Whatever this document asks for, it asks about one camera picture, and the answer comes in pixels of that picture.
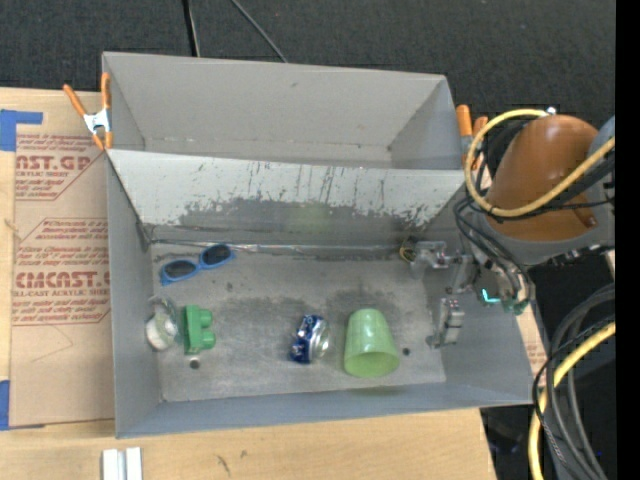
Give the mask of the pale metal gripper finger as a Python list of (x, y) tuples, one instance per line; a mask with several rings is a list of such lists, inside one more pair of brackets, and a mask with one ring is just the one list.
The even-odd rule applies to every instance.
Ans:
[(433, 311), (433, 330), (426, 338), (431, 348), (456, 344), (463, 327), (465, 311), (457, 297), (449, 296), (440, 300)]
[(446, 241), (418, 241), (412, 247), (413, 259), (409, 272), (413, 279), (421, 279), (428, 269), (443, 270), (457, 263), (457, 256), (447, 252)]

